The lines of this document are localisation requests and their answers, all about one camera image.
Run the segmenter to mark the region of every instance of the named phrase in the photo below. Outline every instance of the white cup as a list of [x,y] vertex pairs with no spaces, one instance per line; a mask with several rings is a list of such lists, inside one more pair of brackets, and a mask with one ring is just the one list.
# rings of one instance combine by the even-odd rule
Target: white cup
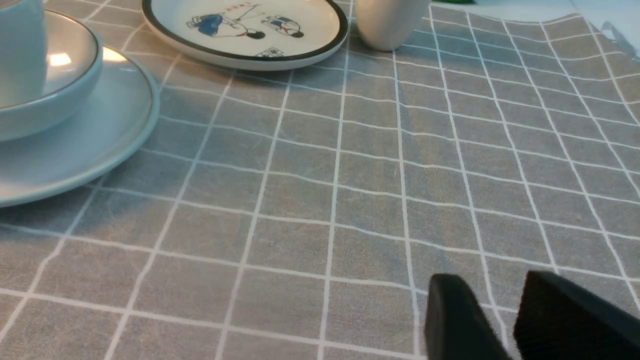
[[393,51],[409,38],[431,0],[355,0],[362,40],[379,51]]
[[0,0],[0,108],[43,95],[45,31],[42,0]]

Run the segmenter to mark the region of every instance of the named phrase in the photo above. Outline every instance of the white bowl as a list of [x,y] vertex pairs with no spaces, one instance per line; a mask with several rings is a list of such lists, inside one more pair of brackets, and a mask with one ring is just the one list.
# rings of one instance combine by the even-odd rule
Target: white bowl
[[47,80],[43,96],[0,108],[0,142],[39,133],[71,117],[95,88],[102,43],[85,25],[46,11]]

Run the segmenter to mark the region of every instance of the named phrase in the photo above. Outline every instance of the gray tablecloth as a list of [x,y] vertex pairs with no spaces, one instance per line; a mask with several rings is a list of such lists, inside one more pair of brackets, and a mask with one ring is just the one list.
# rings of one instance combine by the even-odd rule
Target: gray tablecloth
[[0,211],[0,359],[424,359],[437,272],[512,354],[529,269],[639,314],[640,66],[582,17],[432,6],[395,53],[352,31],[261,74],[179,54],[139,1],[47,7],[142,62],[161,119],[110,174]]

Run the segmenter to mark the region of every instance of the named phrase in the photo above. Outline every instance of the white ceramic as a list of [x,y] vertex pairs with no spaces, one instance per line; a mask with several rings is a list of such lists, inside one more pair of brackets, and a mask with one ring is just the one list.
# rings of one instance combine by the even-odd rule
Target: white ceramic
[[0,143],[0,208],[85,184],[123,162],[148,138],[159,109],[151,75],[107,47],[102,59],[95,90],[71,119]]
[[143,0],[148,25],[194,58],[244,70],[287,70],[342,45],[347,18],[330,0]]
[[0,142],[68,119],[86,102],[100,77],[102,44],[95,33],[60,13],[46,11],[45,22],[48,53],[43,96],[0,108]]
[[42,96],[46,75],[42,0],[0,0],[0,108]]
[[379,51],[397,49],[417,27],[431,0],[355,0],[362,40]]

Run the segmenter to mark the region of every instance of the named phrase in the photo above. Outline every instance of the white plate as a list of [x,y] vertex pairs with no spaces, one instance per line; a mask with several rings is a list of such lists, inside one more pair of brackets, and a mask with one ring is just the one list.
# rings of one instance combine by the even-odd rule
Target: white plate
[[194,58],[244,70],[288,70],[333,54],[347,18],[331,0],[143,0],[148,25]]
[[102,61],[98,85],[73,117],[37,135],[0,143],[0,208],[85,184],[148,138],[159,109],[151,75],[108,47]]

